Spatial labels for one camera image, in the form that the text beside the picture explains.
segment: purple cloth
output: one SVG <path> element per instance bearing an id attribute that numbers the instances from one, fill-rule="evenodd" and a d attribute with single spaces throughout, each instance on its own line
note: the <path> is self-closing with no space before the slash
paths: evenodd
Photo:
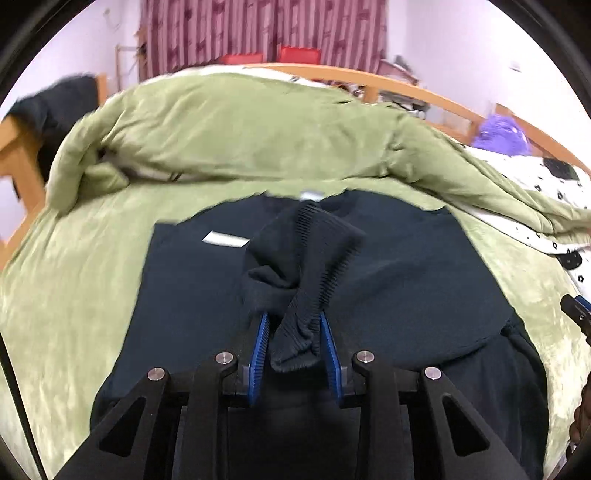
<path id="1" fill-rule="evenodd" d="M 513 155 L 531 155 L 527 137 L 510 116 L 489 116 L 482 122 L 472 146 L 511 157 Z"/>

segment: red curtain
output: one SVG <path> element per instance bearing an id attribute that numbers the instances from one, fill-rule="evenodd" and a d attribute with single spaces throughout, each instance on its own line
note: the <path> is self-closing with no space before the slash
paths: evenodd
<path id="1" fill-rule="evenodd" d="M 376 72 L 386 44 L 386 0 L 144 0 L 145 76 L 227 53 L 282 45 L 318 48 L 321 63 Z"/>

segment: clothing tag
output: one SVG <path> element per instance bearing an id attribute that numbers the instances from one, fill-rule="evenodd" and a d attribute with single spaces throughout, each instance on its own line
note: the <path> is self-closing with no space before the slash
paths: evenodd
<path id="1" fill-rule="evenodd" d="M 324 193 L 317 190 L 302 190 L 300 193 L 300 201 L 312 200 L 312 202 L 319 202 L 324 198 Z"/>
<path id="2" fill-rule="evenodd" d="M 226 235 L 225 233 L 217 233 L 212 230 L 201 241 L 211 245 L 220 245 L 222 247 L 241 248 L 244 247 L 250 239 L 241 236 Z"/>

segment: green blanket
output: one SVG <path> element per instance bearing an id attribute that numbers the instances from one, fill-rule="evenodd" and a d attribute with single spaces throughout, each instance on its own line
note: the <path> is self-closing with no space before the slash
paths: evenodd
<path id="1" fill-rule="evenodd" d="M 101 163 L 97 148 L 202 181 L 131 182 Z M 51 172 L 48 208 L 0 277 L 0 329 L 50 475 L 88 434 L 90 407 L 121 347 L 156 221 L 183 220 L 263 191 L 297 196 L 344 188 L 423 209 L 444 206 L 430 190 L 561 238 L 586 238 L 582 229 L 591 220 L 587 211 L 499 178 L 406 113 L 336 90 L 217 75 L 173 77 L 120 94 L 67 137 Z M 560 313 L 560 297 L 574 288 L 554 258 L 450 209 L 546 367 L 549 470 L 591 369 L 582 335 Z M 0 408 L 0 434 L 34 475 L 4 379 Z"/>

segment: wooden bed frame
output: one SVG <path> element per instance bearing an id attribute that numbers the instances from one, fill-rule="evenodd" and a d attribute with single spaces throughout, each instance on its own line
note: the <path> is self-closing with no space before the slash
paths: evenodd
<path id="1" fill-rule="evenodd" d="M 108 97 L 107 76 L 96 76 L 99 105 Z M 4 242 L 0 239 L 0 270 L 20 245 L 33 220 L 45 206 L 45 185 L 37 165 L 41 141 L 26 125 L 8 116 L 0 123 L 0 177 L 12 177 L 27 215 L 17 231 Z"/>
<path id="2" fill-rule="evenodd" d="M 446 112 L 451 112 L 468 121 L 466 132 L 460 132 L 448 125 L 429 123 L 432 127 L 444 132 L 456 140 L 470 144 L 478 133 L 484 117 L 451 100 L 411 85 L 373 73 L 357 70 L 309 65 L 296 63 L 261 63 L 246 67 L 264 67 L 279 72 L 316 80 L 335 80 L 343 83 L 354 83 L 363 90 L 363 101 L 373 103 L 378 100 L 380 90 L 398 93 L 431 105 L 436 105 Z M 106 76 L 97 77 L 99 103 L 106 100 Z M 534 155 L 553 157 L 565 163 L 580 167 L 591 177 L 591 170 L 569 150 L 538 128 L 515 116 L 508 108 L 497 105 L 497 113 L 512 116 L 521 126 L 533 146 Z M 11 176 L 20 192 L 27 215 L 13 236 L 3 244 L 0 241 L 0 270 L 8 262 L 17 249 L 33 220 L 37 217 L 45 203 L 45 190 L 37 167 L 37 152 L 40 143 L 22 124 L 13 118 L 7 118 L 0 124 L 0 177 Z"/>

